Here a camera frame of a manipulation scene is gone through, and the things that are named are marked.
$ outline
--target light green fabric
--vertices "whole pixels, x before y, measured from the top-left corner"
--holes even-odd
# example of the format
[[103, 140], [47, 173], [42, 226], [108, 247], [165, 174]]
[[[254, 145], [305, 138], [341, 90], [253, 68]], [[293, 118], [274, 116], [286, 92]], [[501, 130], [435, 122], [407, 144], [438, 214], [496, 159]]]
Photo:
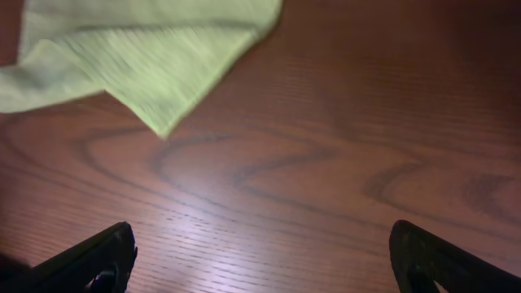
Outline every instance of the light green fabric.
[[165, 137], [275, 24], [282, 0], [28, 0], [0, 112], [106, 90]]

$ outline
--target dark wood grain pattern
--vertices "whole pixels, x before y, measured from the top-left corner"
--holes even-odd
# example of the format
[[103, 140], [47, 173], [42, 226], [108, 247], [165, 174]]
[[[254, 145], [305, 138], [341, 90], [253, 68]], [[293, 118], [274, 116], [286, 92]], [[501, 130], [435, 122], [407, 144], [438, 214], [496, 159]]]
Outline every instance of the dark wood grain pattern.
[[131, 292], [397, 292], [406, 219], [521, 275], [520, 8], [287, 0], [168, 141], [107, 95], [0, 116], [0, 250], [128, 221]]

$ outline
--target towel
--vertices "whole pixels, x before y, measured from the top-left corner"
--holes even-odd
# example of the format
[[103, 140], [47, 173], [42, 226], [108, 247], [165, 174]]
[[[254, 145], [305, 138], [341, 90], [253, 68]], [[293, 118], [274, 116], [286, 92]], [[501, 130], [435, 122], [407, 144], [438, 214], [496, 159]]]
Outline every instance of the towel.
[[160, 137], [274, 26], [282, 0], [28, 0], [0, 112], [101, 91]]

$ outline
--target table top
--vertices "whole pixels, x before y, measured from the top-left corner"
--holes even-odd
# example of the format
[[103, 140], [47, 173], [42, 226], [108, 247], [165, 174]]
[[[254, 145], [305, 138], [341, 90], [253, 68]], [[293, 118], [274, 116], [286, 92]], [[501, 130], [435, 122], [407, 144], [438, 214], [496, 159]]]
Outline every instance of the table top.
[[521, 275], [519, 11], [286, 0], [166, 141], [107, 94], [1, 115], [0, 251], [36, 265], [128, 221], [132, 292], [397, 292], [405, 219]]

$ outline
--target green cloth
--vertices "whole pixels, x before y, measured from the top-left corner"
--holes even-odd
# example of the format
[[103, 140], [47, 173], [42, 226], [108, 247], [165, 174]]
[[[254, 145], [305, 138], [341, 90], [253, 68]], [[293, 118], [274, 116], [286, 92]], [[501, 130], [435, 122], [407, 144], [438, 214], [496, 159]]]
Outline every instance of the green cloth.
[[274, 26], [282, 0], [28, 0], [0, 112], [106, 90], [159, 136]]

